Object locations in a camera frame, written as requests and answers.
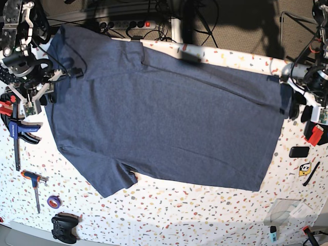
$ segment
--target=table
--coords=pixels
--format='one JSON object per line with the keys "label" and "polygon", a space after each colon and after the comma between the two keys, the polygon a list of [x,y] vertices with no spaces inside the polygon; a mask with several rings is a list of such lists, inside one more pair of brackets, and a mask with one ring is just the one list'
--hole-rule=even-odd
{"label": "table", "polygon": [[[142,40],[145,47],[176,58],[188,57],[196,62],[226,66],[264,74],[288,74],[291,64],[253,54]],[[297,66],[294,74],[303,76],[306,67]],[[0,84],[1,92],[5,85]],[[0,127],[0,217],[38,229],[51,231],[51,218],[58,212],[80,216],[77,234],[80,239],[115,245],[274,245],[263,219],[276,198],[302,199],[313,213],[303,221],[291,220],[280,227],[275,245],[305,240],[301,228],[313,225],[327,201],[327,146],[311,147],[308,158],[291,159],[295,145],[309,146],[303,139],[304,124],[286,120],[276,150],[259,192],[199,186],[159,180],[137,174],[138,183],[114,195],[102,198],[78,171],[58,152],[43,110],[28,118],[42,122],[37,136],[40,144],[20,141],[22,170],[49,177],[39,185],[41,213],[36,213],[34,191],[29,180],[15,170],[13,140]],[[307,177],[298,176],[301,164],[321,161],[305,188]],[[50,195],[58,195],[63,205],[54,210],[47,205]]]}

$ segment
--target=tape roll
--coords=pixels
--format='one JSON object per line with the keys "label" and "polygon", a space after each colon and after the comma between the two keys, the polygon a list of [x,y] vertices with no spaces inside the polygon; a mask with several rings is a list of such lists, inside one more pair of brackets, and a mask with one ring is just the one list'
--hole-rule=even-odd
{"label": "tape roll", "polygon": [[62,202],[58,198],[58,196],[50,196],[47,200],[47,203],[53,209],[58,209],[60,207],[60,205],[62,205]]}

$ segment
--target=clamp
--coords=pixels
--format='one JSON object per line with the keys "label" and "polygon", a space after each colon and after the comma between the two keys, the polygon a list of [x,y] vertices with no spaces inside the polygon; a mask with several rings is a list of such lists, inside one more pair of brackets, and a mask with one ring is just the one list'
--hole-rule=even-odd
{"label": "clamp", "polygon": [[18,117],[18,105],[19,105],[19,98],[15,95],[10,94],[3,94],[0,97],[0,101],[2,105],[6,107],[2,109],[0,112],[1,119],[3,120],[5,126],[7,127],[8,131],[10,132],[10,136],[14,139],[14,150],[15,150],[15,164],[16,170],[19,171],[21,169],[21,163],[19,160],[19,142],[18,139],[22,139],[25,142],[30,144],[38,144],[39,139],[31,136],[28,132],[37,132],[40,129],[38,125],[24,125],[21,123],[22,119]]}

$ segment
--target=marker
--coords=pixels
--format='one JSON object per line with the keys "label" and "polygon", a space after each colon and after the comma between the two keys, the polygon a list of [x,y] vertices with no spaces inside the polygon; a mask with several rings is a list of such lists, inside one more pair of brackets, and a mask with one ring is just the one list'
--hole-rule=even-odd
{"label": "marker", "polygon": [[274,226],[270,227],[270,240],[271,242],[277,241],[277,228]]}

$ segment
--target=blue t-shirt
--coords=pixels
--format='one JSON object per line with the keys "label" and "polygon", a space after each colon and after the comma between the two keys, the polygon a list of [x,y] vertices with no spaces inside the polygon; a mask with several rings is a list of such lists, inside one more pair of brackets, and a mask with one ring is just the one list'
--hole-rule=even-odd
{"label": "blue t-shirt", "polygon": [[56,83],[57,103],[46,112],[59,151],[103,197],[136,183],[134,172],[259,190],[289,87],[81,27],[62,26],[49,52],[84,71]]}

